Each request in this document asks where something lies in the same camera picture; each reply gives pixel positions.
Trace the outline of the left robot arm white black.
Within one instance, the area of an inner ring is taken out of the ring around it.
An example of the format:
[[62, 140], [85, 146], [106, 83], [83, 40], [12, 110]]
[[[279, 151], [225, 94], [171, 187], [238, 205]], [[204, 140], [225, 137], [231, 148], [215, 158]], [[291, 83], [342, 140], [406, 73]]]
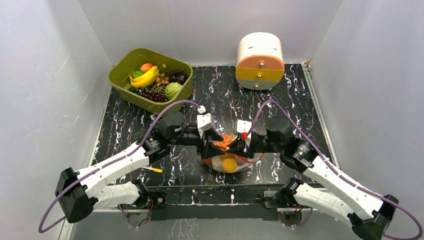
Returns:
[[140, 180], [113, 185], [118, 178], [137, 169], [148, 167], [170, 154], [171, 146], [195, 146], [202, 159], [224, 154], [215, 142], [222, 142], [210, 113], [197, 116], [195, 123], [185, 124], [179, 111], [172, 111], [156, 120], [146, 137], [103, 162], [80, 170], [71, 167], [59, 176], [55, 196], [69, 223], [77, 223], [94, 210], [120, 205], [138, 209], [163, 209], [166, 194], [149, 191]]

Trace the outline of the clear zip bag orange zipper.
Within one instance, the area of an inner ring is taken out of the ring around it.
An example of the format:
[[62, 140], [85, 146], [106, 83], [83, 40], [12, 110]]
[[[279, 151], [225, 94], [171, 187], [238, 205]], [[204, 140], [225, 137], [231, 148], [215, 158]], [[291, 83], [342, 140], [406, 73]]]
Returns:
[[264, 158], [264, 153], [256, 153], [253, 158], [245, 158], [241, 155], [227, 153], [227, 146], [237, 138], [234, 134], [223, 134], [223, 141], [214, 141], [213, 143], [225, 151], [225, 154], [210, 158], [202, 158], [201, 162], [213, 170], [221, 173], [236, 173], [245, 168], [260, 162]]

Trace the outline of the yellow toy lemon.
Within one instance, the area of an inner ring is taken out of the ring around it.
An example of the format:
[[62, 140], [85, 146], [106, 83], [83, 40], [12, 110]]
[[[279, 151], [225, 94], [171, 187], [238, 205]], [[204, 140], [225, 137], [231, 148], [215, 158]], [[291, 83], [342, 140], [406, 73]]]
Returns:
[[225, 158], [221, 163], [221, 167], [223, 172], [234, 173], [238, 167], [238, 163], [235, 158]]

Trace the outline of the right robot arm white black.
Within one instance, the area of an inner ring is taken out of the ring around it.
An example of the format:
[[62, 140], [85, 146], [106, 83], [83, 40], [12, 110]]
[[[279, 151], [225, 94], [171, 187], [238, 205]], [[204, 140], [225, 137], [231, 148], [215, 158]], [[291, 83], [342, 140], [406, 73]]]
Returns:
[[299, 179], [291, 178], [278, 193], [264, 195], [268, 204], [285, 207], [302, 205], [317, 209], [342, 221], [362, 240], [380, 240], [390, 225], [395, 207], [384, 200], [361, 191], [356, 181], [348, 183], [349, 176], [335, 170], [323, 160], [312, 145], [294, 136], [290, 123], [278, 117], [266, 122], [266, 134], [249, 132], [252, 122], [238, 120], [237, 138], [228, 145], [232, 154], [247, 159], [255, 154], [278, 153], [289, 168], [314, 179], [327, 191], [317, 190]]

